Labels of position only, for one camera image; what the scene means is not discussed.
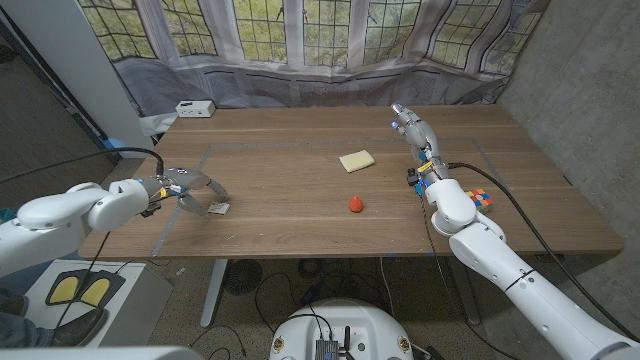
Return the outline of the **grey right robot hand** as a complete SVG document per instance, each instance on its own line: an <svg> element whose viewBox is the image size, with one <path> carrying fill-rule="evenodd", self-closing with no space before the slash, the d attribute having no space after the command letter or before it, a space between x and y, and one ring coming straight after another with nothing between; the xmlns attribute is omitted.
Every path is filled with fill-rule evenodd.
<svg viewBox="0 0 640 360"><path fill-rule="evenodd" d="M391 108L397 115L397 120L391 123L391 127L410 144L414 159L420 165L431 161L435 166L442 166L437 137L429 124L399 103L393 104Z"/></svg>

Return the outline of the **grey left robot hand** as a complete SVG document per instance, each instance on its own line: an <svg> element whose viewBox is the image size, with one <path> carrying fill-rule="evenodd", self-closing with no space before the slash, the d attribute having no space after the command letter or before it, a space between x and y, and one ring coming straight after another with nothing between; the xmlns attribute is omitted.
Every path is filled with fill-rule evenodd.
<svg viewBox="0 0 640 360"><path fill-rule="evenodd" d="M189 190L207 187L219 196L227 196L226 189L220 183L199 170L181 167L167 168L164 170L163 176L172 190L180 188L177 194L177 205L187 212L204 215L207 211L198 200L188 193Z"/></svg>

